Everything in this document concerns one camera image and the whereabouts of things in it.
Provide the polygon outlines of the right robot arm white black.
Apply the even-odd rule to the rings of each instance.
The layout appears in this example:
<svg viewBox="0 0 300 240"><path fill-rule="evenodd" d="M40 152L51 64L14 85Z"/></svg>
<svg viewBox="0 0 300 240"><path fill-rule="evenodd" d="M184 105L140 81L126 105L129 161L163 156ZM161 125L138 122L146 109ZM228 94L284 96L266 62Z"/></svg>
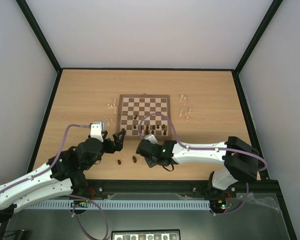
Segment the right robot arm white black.
<svg viewBox="0 0 300 240"><path fill-rule="evenodd" d="M212 144L176 140L166 140L159 144L155 136L150 134L140 141L136 154L144 157L150 168L188 163L222 166L212 173L208 183L208 191L214 196L219 196L234 183L253 182L258 175L258 151L235 136Z"/></svg>

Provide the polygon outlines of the black aluminium frame rail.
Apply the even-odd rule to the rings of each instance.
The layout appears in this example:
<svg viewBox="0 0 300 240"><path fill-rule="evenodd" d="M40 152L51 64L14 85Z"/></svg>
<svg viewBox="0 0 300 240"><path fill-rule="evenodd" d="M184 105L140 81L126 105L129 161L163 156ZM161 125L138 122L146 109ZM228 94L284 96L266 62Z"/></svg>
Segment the black aluminium frame rail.
<svg viewBox="0 0 300 240"><path fill-rule="evenodd" d="M88 180L79 187L66 186L66 183L52 183L32 187L21 194L26 202L44 201L61 196L76 195L89 199L106 199L118 193L124 194L177 194L206 200L223 200L229 195L253 191L255 193L281 194L277 180L257 180L246 186L237 182L225 190L212 187L210 180Z"/></svg>

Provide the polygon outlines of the right circuit board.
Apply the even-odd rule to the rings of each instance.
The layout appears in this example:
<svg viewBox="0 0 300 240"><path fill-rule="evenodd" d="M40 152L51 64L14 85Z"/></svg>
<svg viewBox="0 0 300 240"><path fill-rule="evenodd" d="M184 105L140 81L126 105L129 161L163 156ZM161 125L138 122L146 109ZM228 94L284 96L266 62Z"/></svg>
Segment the right circuit board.
<svg viewBox="0 0 300 240"><path fill-rule="evenodd" d="M213 202L212 207L217 209L230 209L233 207L234 201L230 198L216 200Z"/></svg>

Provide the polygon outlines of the wooden chess board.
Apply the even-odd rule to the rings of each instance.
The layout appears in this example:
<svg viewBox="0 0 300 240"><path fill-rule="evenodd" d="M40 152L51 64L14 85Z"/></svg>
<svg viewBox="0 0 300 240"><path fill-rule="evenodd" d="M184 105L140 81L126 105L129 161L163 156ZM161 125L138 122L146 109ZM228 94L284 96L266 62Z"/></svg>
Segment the wooden chess board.
<svg viewBox="0 0 300 240"><path fill-rule="evenodd" d="M154 130L154 136L157 140L171 140L172 127L166 118L171 117L170 96L167 94L121 94L119 97L117 110L116 131L125 129L126 140L138 140L140 126L143 126L141 135L143 137L151 134ZM145 134L146 125L149 125L149 134Z"/></svg>

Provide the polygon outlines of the left circuit board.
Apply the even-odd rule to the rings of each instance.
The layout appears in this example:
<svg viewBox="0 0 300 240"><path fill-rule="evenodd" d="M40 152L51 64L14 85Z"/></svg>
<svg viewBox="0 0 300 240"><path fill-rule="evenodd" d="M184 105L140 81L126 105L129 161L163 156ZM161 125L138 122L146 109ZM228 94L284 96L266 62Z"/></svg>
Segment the left circuit board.
<svg viewBox="0 0 300 240"><path fill-rule="evenodd" d="M89 208L93 206L93 204L86 199L74 199L71 206L76 208Z"/></svg>

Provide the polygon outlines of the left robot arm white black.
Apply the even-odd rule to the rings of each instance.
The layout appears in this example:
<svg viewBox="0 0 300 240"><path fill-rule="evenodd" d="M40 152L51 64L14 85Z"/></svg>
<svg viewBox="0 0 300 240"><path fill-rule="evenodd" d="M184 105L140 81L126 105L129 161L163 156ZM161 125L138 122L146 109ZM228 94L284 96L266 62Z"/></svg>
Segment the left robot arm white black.
<svg viewBox="0 0 300 240"><path fill-rule="evenodd" d="M88 189L84 172L101 161L103 154L113 154L123 148L125 130L115 133L113 138L107 134L104 131L99 136L89 137L28 174L0 185L0 223L32 204L84 194Z"/></svg>

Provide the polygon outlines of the circuit board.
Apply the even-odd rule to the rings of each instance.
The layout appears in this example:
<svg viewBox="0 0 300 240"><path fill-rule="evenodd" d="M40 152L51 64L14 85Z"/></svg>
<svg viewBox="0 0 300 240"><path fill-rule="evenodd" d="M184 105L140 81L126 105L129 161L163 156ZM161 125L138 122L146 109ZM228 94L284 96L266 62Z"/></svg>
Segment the circuit board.
<svg viewBox="0 0 300 240"><path fill-rule="evenodd" d="M93 206L93 204L86 199L74 199L71 206L76 208L89 208Z"/></svg>
<svg viewBox="0 0 300 240"><path fill-rule="evenodd" d="M213 202L212 207L217 209L230 209L233 207L234 201L230 198L216 200Z"/></svg>

